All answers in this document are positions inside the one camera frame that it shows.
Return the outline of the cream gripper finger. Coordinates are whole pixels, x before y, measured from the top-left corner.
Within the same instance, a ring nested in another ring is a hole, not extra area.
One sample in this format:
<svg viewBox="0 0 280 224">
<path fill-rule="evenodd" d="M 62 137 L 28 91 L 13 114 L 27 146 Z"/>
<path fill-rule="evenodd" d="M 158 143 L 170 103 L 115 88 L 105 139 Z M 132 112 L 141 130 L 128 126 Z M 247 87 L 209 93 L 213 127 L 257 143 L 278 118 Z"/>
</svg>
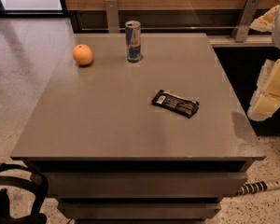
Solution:
<svg viewBox="0 0 280 224">
<path fill-rule="evenodd" d="M 280 108 L 280 59 L 266 60 L 260 69 L 257 89 L 249 103 L 247 115 L 254 121 L 271 118 Z"/>
<path fill-rule="evenodd" d="M 254 19 L 250 24 L 250 29 L 258 32 L 270 32 L 273 28 L 273 20 L 279 6 L 272 7 L 260 17 Z"/>
</svg>

